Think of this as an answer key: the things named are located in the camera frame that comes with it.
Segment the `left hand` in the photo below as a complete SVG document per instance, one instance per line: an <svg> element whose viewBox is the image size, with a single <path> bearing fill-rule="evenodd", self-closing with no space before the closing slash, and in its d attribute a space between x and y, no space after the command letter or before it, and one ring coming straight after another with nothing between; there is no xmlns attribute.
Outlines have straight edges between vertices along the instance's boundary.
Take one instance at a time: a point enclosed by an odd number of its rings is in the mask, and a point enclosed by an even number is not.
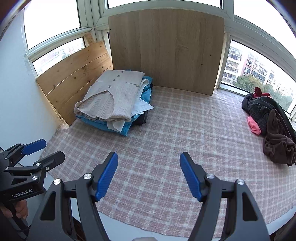
<svg viewBox="0 0 296 241"><path fill-rule="evenodd" d="M28 204L26 200L21 200L14 204L16 217L26 219L29 214ZM1 211L6 218L12 218L12 212L1 204Z"/></svg>

